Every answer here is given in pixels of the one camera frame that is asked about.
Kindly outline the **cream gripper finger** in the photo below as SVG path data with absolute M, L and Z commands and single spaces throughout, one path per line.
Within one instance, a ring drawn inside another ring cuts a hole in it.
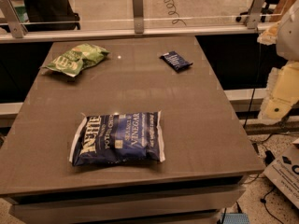
M 262 32 L 257 41 L 263 45 L 274 45 L 277 43 L 279 22 L 274 23 L 271 27 Z
M 282 68 L 271 70 L 258 119 L 282 120 L 298 101 L 299 62 L 288 61 Z

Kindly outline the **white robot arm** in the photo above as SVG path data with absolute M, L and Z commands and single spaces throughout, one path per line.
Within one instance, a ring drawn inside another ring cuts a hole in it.
M 272 68 L 258 119 L 263 124 L 281 121 L 299 101 L 299 0 L 282 19 L 259 35 L 263 45 L 275 45 L 277 55 L 287 63 Z

